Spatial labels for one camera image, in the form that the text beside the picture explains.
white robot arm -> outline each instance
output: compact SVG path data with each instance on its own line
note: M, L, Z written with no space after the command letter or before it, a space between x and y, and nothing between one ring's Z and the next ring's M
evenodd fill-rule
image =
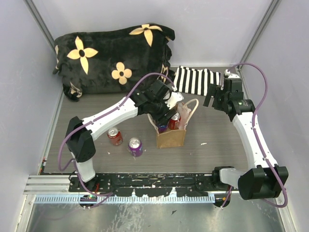
M212 172L213 184L218 189L226 189L224 184L231 185L239 190L241 197L245 200L278 197L281 187L267 164L255 137L252 126L255 107L251 100L243 98L240 77L225 71L222 86L209 86L204 106L209 105L211 97L214 97L212 106L216 110L228 114L230 121L236 127L248 161L247 172L239 171L233 167L216 167ZM279 167L269 151L260 130L257 116L255 116L254 128L268 161L284 184L288 178L288 171L286 167Z
M76 166L83 182L88 182L96 175L92 162L92 157L96 152L94 141L104 132L129 118L142 114L151 114L158 125L166 125L176 113L175 106L183 100L183 96L156 80L147 90L134 92L122 104L124 100L125 98L96 115L82 120L78 117L70 120L66 135L77 127L89 124L89 122L93 122L96 118L117 108L110 114L96 120L95 123L90 123L67 141L68 148L76 159Z

soda can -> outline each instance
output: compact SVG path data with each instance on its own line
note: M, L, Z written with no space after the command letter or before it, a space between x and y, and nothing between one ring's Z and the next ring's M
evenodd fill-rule
M168 129L168 125L169 124L166 124L165 126L158 126L159 133L165 132Z
M177 112L174 116L169 120L169 128L171 130L177 130L179 128L179 123L181 120L180 114Z
M112 127L107 131L107 137L109 137L111 144L118 146L122 144L122 135L117 127Z
M129 150L134 157L141 156L143 153L143 146L138 138L132 138L128 143Z

plush blanket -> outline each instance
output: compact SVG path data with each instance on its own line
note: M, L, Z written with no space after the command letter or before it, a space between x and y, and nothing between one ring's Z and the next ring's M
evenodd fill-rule
M72 101L84 93L129 92L148 73L171 74L172 53L167 43L174 39L174 30L154 23L66 34L55 40L57 65L53 74L62 76L63 91ZM139 89L157 78L147 78Z

purple soda can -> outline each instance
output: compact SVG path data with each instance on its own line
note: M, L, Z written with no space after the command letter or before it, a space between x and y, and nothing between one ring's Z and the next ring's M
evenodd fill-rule
M166 124L165 126L157 126L157 127L158 127L159 133L163 133L168 129L168 124Z
M134 157L141 156L143 154L143 146L138 138L132 138L128 143L129 149Z

can lid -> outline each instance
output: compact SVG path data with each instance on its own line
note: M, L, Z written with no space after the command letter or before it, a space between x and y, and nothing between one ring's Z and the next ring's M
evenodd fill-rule
M117 127L112 127L108 130L108 135L111 136L111 137L114 137L118 134L119 130Z
M176 121L179 118L180 118L180 114L177 112L176 114L174 114L174 116L171 119Z
M140 146L140 140L138 138L132 138L129 141L129 147L138 148Z
M164 129L164 128L167 128L168 127L168 124L166 124L166 125L161 125L161 126L157 126L158 128L162 128L162 129Z

